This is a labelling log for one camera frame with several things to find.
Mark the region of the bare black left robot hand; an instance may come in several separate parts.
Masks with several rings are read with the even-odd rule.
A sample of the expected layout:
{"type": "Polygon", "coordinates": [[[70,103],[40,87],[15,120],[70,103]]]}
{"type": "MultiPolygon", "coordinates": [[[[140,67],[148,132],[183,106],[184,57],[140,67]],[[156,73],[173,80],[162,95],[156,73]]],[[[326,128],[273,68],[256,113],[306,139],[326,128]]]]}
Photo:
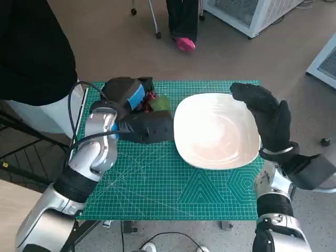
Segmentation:
{"type": "Polygon", "coordinates": [[[105,83],[102,92],[113,103],[118,114],[141,108],[148,92],[153,90],[152,77],[117,77],[105,83]]]}

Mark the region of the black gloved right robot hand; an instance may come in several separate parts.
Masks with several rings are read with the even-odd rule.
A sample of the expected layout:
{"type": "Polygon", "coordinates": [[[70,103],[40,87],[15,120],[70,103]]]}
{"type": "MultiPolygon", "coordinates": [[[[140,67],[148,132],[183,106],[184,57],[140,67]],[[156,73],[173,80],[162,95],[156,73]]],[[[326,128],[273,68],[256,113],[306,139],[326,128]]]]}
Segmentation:
{"type": "Polygon", "coordinates": [[[254,116],[264,148],[280,152],[291,146],[291,114],[286,101],[278,101],[269,90],[249,83],[235,82],[230,91],[254,116]]]}

